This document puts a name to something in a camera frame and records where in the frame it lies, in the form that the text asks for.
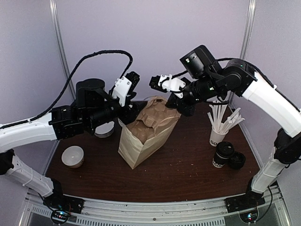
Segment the cream paper bag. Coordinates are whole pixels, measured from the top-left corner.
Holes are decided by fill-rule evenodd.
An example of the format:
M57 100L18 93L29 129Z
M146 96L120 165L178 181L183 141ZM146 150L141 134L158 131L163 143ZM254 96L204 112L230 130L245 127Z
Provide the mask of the cream paper bag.
M131 169L166 143L180 119L181 114L166 103L166 98L152 96L136 120L122 126L118 153Z

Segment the black cup lid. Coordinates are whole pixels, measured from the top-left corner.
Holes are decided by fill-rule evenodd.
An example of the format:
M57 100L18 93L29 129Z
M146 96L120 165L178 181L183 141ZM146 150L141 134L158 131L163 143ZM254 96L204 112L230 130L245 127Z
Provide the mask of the black cup lid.
M222 141L216 146L216 153L223 158L230 158L235 152L232 143Z

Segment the black paper coffee cup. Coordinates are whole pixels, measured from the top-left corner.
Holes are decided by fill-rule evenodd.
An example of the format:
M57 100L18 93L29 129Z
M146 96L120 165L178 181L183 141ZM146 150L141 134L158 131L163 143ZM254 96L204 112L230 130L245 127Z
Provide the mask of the black paper coffee cup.
M232 143L222 141L217 144L212 164L216 168L222 168L229 159L234 155L235 149Z

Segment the cardboard cup carrier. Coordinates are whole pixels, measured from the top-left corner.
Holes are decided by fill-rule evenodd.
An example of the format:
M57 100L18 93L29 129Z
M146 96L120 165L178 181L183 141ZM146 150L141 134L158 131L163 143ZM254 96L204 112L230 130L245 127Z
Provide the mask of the cardboard cup carrier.
M181 114L166 107L167 99L153 96L137 116L136 120L127 125L127 129L142 143L158 135L163 130L176 123Z

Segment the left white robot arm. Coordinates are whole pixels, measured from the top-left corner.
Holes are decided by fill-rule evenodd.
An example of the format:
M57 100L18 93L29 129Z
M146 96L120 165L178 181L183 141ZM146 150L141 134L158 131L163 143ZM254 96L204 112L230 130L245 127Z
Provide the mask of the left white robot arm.
M76 84L76 100L71 105L48 110L35 120L24 120L0 128L0 173L12 177L49 201L57 209L67 206L68 200L60 184L33 170L14 153L14 148L47 140L67 139L95 129L114 118L135 119L130 100L135 95L138 79L123 76L117 79L111 93L106 93L101 79L87 79Z

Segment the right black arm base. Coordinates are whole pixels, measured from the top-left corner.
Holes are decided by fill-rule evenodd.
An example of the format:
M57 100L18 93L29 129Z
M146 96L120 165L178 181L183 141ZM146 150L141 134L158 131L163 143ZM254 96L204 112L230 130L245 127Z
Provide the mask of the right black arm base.
M265 199L260 197L248 197L245 194L225 199L225 205L228 213L256 208L265 204Z

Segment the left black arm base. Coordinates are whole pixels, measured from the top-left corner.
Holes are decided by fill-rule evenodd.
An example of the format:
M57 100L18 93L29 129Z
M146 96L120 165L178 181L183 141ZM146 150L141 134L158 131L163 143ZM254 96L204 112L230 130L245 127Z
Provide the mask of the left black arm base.
M48 197L43 197L43 204L52 210L62 210L67 213L82 212L84 200L81 198L71 197L64 194L53 193Z

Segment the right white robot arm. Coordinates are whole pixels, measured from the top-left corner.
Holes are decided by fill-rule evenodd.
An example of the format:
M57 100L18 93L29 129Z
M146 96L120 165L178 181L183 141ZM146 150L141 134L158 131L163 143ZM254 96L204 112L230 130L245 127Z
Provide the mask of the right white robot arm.
M180 59L194 81L169 75L158 84L171 93L167 107L190 116L196 103L212 97L224 99L228 91L267 113L279 125L274 153L262 169L251 179L250 191L241 197L241 204L250 208L259 200L282 170L301 156L301 111L288 100L253 64L238 58L226 58L225 67L215 59L206 46L200 45Z

